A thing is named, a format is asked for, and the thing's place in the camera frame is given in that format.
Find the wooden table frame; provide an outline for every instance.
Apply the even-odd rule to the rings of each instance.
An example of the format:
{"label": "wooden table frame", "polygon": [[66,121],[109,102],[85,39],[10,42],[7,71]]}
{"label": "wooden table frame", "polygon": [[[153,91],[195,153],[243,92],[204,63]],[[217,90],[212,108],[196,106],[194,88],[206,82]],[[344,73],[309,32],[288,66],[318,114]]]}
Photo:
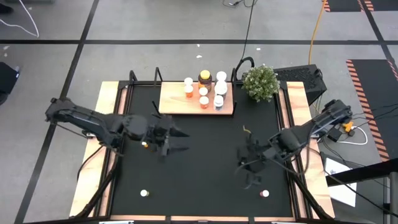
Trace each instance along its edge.
{"label": "wooden table frame", "polygon": [[[123,114],[126,112],[125,102],[129,96],[128,89],[122,86],[122,82],[103,82],[98,95],[98,101],[95,110],[100,113],[118,113]],[[284,92],[288,93],[290,99],[290,108],[292,112],[293,122],[295,125],[300,125],[311,119],[310,110],[307,103],[307,97],[302,82],[287,82],[287,91],[279,91],[279,100],[282,108],[282,117],[284,126],[289,127],[289,115],[287,105],[285,103]],[[89,157],[99,147],[98,141],[89,139],[86,145],[85,155],[83,161]],[[316,141],[311,141],[310,147],[316,151],[319,151],[318,144]],[[101,175],[103,173],[103,167],[105,164],[106,150],[100,150],[81,170],[80,177],[76,186],[75,196],[73,198],[72,207],[70,210],[70,216],[74,216],[79,213],[84,206],[90,201],[93,194],[96,192],[101,181]],[[307,152],[305,150],[301,153],[303,164],[307,163]],[[112,168],[114,161],[114,152],[110,152],[109,162],[107,171]],[[323,172],[322,159],[316,152],[310,151],[310,163],[308,171],[305,174],[305,181],[308,190],[314,196],[315,200],[321,205],[321,207],[329,214],[334,217],[334,211],[329,196],[328,186],[326,184],[326,178]],[[107,214],[109,197],[111,195],[111,184],[109,184],[104,191],[101,206],[98,208],[98,215],[105,216]],[[303,195],[299,188],[296,186],[298,210],[300,217],[306,218],[305,204]],[[317,218],[317,215],[312,210],[312,215]],[[164,221],[166,216],[163,215],[112,215],[112,220],[158,220]],[[230,221],[230,222],[248,222],[248,217],[183,217],[183,216],[171,216],[171,221]],[[269,221],[280,221],[280,222],[291,222],[294,221],[294,217],[255,217],[255,222],[269,222]]]}

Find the white cable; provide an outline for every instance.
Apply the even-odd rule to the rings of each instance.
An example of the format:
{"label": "white cable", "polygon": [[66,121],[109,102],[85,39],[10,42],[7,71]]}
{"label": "white cable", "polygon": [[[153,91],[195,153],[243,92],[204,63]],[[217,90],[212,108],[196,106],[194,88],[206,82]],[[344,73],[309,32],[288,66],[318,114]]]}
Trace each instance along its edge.
{"label": "white cable", "polygon": [[363,146],[363,145],[365,145],[365,144],[367,144],[368,143],[368,136],[366,135],[366,133],[363,131],[363,129],[362,128],[360,128],[360,127],[357,127],[357,126],[352,126],[351,127],[351,130],[352,129],[359,129],[359,130],[361,130],[362,131],[362,133],[365,135],[365,142],[364,143],[356,143],[356,142],[346,142],[346,141],[337,141],[338,143],[344,143],[344,144],[354,144],[354,145],[357,145],[357,146]]}
{"label": "white cable", "polygon": [[8,24],[7,22],[4,22],[2,19],[0,19],[0,22],[2,22],[4,25],[9,26],[9,27],[18,27],[18,28],[21,28],[22,30],[24,30],[24,31],[27,32],[28,34],[33,35],[33,36],[39,38],[39,30],[37,29],[37,26],[36,26],[35,21],[33,20],[32,16],[31,16],[30,13],[29,13],[29,11],[26,9],[26,7],[25,7],[24,3],[22,2],[22,0],[19,0],[19,2],[21,3],[22,7],[25,9],[26,13],[27,13],[28,16],[30,17],[30,20],[32,21],[33,26],[34,26],[35,29],[36,29],[36,34],[33,34],[33,33],[29,32],[28,30],[26,30],[26,29],[23,28],[22,26]]}

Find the concrete floor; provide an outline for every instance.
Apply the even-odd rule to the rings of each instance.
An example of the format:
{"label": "concrete floor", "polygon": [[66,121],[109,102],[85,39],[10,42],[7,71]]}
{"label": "concrete floor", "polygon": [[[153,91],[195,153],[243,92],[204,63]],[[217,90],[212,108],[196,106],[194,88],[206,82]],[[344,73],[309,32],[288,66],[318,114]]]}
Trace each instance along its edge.
{"label": "concrete floor", "polygon": [[[18,28],[0,25],[0,61],[21,67],[21,77],[12,94],[0,106],[0,220],[14,223],[32,171],[42,148],[49,124],[44,111],[52,97],[58,97],[74,58],[77,43],[94,0],[55,0],[53,4],[28,4],[40,31],[39,40],[60,42],[5,43],[5,40],[35,39]],[[310,40],[322,2],[319,0],[259,1],[253,12],[249,39]],[[11,24],[33,30],[18,4],[13,15],[0,16]],[[182,80],[200,70],[224,70],[238,63],[246,36],[250,9],[239,5],[224,7],[221,0],[99,0],[88,40],[154,40],[152,44],[85,44],[77,63],[68,97],[76,104],[94,109],[102,81],[126,80],[133,69],[139,80],[153,79],[159,67],[166,80]],[[384,39],[398,40],[398,12],[372,12]],[[156,40],[221,40],[220,44],[159,44]],[[326,12],[317,40],[377,40],[364,12]],[[257,64],[275,68],[305,65],[309,45],[249,44],[245,55]],[[389,50],[398,59],[398,46]],[[328,91],[322,104],[341,99],[361,113],[349,76],[346,59],[385,59],[380,45],[316,45],[312,62],[323,71]],[[370,130],[364,126],[367,135]],[[361,142],[356,135],[352,141]],[[365,146],[333,144],[345,159],[368,165],[380,162],[374,141]],[[327,154],[330,152],[320,146]],[[25,222],[68,218],[76,187],[76,172],[83,159],[85,140],[57,128],[28,207]],[[382,187],[363,183],[364,194]],[[369,206],[368,213],[380,213]],[[371,215],[339,211],[345,220],[372,220]]]}

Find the gray floor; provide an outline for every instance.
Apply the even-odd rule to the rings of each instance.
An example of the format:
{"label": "gray floor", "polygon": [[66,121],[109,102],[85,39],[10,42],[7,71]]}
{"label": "gray floor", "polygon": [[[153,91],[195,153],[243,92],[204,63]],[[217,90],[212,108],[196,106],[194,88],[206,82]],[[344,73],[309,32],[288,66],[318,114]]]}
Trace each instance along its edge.
{"label": "gray floor", "polygon": [[[28,4],[40,31],[40,40],[79,40],[93,0],[55,0]],[[259,0],[254,8],[250,39],[310,40],[321,6],[319,0]],[[23,8],[0,16],[8,23],[33,27]],[[99,0],[88,32],[90,40],[244,39],[250,9],[222,6],[221,0]],[[373,12],[386,40],[398,39],[393,21],[398,12]],[[34,39],[18,28],[0,25],[1,40]],[[377,40],[364,12],[326,12],[318,40]],[[58,97],[77,45],[0,44],[0,61],[20,66],[21,77],[6,103],[0,106],[0,220],[13,223],[43,144],[49,124],[44,111]],[[390,45],[394,58],[398,46]],[[164,79],[181,80],[200,70],[230,72],[243,45],[85,45],[68,92],[75,103],[94,109],[102,81],[126,80],[133,69],[140,80],[151,80],[155,67]],[[247,46],[246,55],[257,64],[275,68],[305,65],[309,45]],[[378,45],[316,45],[312,62],[322,69],[328,91],[322,103],[339,98],[362,112],[346,67],[346,59],[384,59]],[[367,126],[364,130],[370,136]],[[357,134],[352,141],[361,142]],[[365,146],[333,144],[345,159],[360,164],[380,162],[374,141]],[[330,153],[320,146],[322,151]],[[83,159],[85,140],[57,129],[44,163],[25,222],[67,218],[76,187],[76,172]],[[362,220],[339,211],[339,218]]]}

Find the green plant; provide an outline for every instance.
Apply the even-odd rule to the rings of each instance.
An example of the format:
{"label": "green plant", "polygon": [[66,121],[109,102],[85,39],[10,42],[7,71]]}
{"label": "green plant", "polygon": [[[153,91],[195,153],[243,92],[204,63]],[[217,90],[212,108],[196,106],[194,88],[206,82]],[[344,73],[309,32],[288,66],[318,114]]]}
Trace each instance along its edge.
{"label": "green plant", "polygon": [[249,71],[243,73],[243,88],[257,102],[260,100],[270,102],[273,94],[278,93],[279,90],[280,82],[276,79],[277,75],[274,69],[265,65],[250,68]]}

